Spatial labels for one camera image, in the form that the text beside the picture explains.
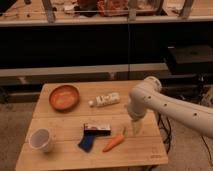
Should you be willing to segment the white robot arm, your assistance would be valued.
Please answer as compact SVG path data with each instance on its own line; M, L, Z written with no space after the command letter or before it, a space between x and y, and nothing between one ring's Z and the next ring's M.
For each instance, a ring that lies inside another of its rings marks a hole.
M163 95L161 90L160 80L148 76L129 91L127 111L133 121L142 119L151 109L213 139L212 108Z

